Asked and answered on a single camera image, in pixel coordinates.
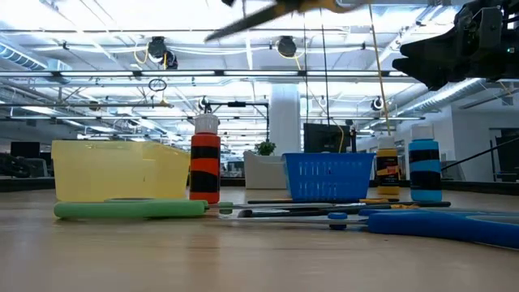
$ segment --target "green plant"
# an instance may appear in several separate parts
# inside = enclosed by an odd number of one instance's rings
[[[276,149],[276,144],[270,141],[264,141],[255,145],[255,151],[258,155],[269,156]]]

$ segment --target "orange stripe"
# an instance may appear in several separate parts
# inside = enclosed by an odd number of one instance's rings
[[[216,158],[197,158],[191,160],[191,171],[203,171],[216,176],[220,175],[220,163]]]
[[[189,200],[207,200],[210,204],[216,204],[220,200],[220,193],[192,192],[189,193]]]
[[[220,147],[220,137],[217,135],[196,134],[191,138],[191,147]]]

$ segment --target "black and blue striped bottle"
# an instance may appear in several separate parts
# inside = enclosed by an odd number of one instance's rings
[[[441,201],[440,148],[431,125],[413,125],[409,144],[411,198]]]

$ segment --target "wooden table surface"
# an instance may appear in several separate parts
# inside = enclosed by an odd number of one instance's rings
[[[222,190],[235,203],[284,196]],[[444,200],[519,210],[519,196]],[[498,247],[206,219],[61,222],[53,204],[54,191],[0,193],[0,291],[519,291],[519,252]]]

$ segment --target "yellow bottle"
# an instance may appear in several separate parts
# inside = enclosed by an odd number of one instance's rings
[[[393,137],[379,137],[379,150],[376,152],[376,175],[379,195],[399,195],[400,171]]]

